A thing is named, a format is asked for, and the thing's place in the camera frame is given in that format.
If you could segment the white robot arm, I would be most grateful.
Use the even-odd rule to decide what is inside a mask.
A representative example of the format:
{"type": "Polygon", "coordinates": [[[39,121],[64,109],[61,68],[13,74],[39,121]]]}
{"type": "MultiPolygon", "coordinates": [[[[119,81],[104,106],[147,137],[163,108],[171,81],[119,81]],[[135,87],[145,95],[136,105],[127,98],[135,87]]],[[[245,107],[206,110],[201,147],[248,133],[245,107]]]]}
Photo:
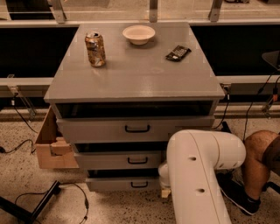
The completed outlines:
{"type": "Polygon", "coordinates": [[[215,172],[235,169],[245,157],[242,140],[231,133],[185,129],[172,135],[158,173],[176,223],[231,224],[215,172]]]}

